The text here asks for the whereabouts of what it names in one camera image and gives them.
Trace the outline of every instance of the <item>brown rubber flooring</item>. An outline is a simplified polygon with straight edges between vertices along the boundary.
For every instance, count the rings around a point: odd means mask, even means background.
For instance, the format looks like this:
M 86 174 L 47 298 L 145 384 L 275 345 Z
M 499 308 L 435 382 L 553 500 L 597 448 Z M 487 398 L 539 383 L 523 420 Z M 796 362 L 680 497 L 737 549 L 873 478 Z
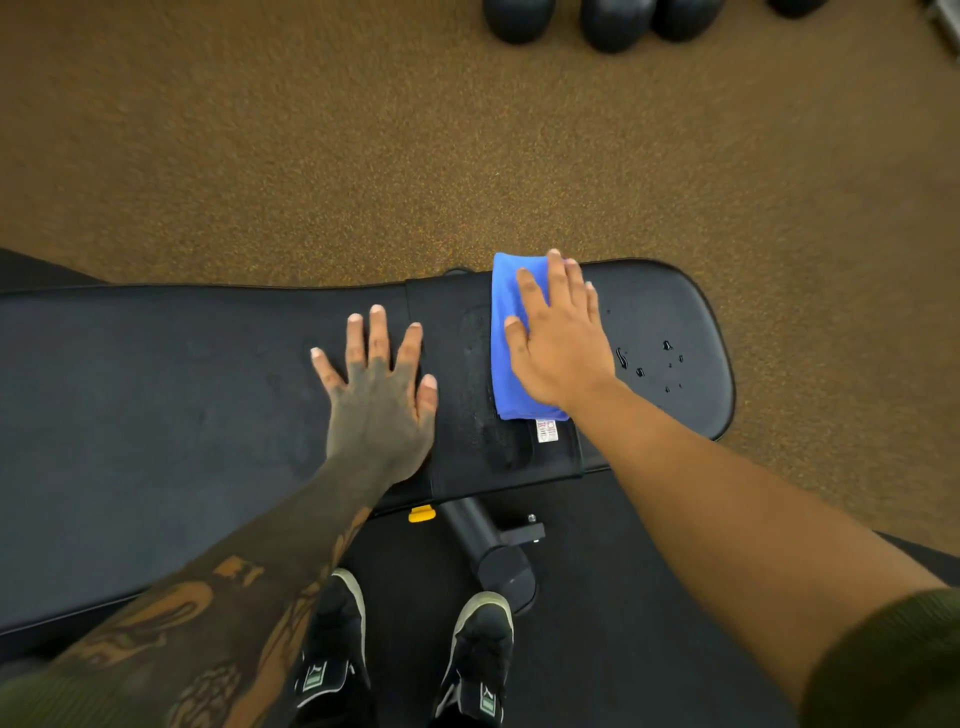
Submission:
M 516 49 L 479 0 L 3 0 L 0 245 L 303 286 L 661 258 L 720 319 L 731 447 L 960 553 L 960 72 L 933 29 L 730 0 L 608 58 L 575 19 Z

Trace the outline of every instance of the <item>t-shirt sleeve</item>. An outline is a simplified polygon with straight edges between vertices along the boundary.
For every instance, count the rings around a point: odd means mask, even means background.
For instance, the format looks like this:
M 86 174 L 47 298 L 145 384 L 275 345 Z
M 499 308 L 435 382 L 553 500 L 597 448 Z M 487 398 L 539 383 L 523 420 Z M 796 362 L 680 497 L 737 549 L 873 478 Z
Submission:
M 883 607 L 813 671 L 803 728 L 960 726 L 960 590 Z
M 35 672 L 0 686 L 0 725 L 18 728 L 160 728 L 112 688 Z

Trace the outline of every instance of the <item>shoe logo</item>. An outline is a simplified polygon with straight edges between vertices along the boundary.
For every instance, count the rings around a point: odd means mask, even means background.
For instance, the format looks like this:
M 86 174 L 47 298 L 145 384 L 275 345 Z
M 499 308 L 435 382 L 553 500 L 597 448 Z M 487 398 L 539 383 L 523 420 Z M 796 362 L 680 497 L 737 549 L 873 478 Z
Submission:
M 480 712 L 496 717 L 496 695 L 483 683 L 480 683 Z
M 311 665 L 310 669 L 306 671 L 306 677 L 303 678 L 303 688 L 300 690 L 300 692 L 312 691 L 317 686 L 322 685 L 325 674 L 326 663 L 323 663 L 319 667 L 316 665 Z

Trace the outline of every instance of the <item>sneaker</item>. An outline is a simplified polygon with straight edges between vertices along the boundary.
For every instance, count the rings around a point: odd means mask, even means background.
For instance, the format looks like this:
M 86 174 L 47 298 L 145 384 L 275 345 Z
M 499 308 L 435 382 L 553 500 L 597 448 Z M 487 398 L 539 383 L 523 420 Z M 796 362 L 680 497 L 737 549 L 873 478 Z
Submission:
M 339 710 L 357 679 L 369 690 L 366 652 L 367 610 L 363 592 L 353 574 L 336 569 L 324 584 L 303 640 L 303 662 L 294 683 L 295 724 L 311 722 L 317 712 Z M 329 698 L 318 701 L 322 695 Z
M 474 596 L 453 629 L 450 662 L 434 703 L 433 717 L 459 710 L 484 725 L 503 721 L 503 693 L 514 656 L 514 617 L 494 592 Z

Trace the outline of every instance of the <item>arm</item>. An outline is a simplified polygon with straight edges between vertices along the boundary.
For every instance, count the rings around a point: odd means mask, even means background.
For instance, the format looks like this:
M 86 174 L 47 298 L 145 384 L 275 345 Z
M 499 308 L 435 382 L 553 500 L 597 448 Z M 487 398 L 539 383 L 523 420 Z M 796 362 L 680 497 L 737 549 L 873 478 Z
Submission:
M 576 262 L 549 259 L 549 306 L 529 273 L 517 276 L 530 331 L 506 322 L 514 372 L 573 417 L 693 597 L 795 705 L 851 628 L 944 587 L 870 529 L 631 392 L 614 375 L 596 291 Z
M 327 576 L 433 444 L 436 379 L 415 393 L 421 339 L 411 325 L 391 372 L 386 312 L 375 306 L 368 365 L 363 317 L 350 316 L 349 385 L 313 351 L 331 398 L 327 459 L 313 479 L 74 644 L 51 674 L 89 679 L 172 727 L 240 728 L 266 715 Z

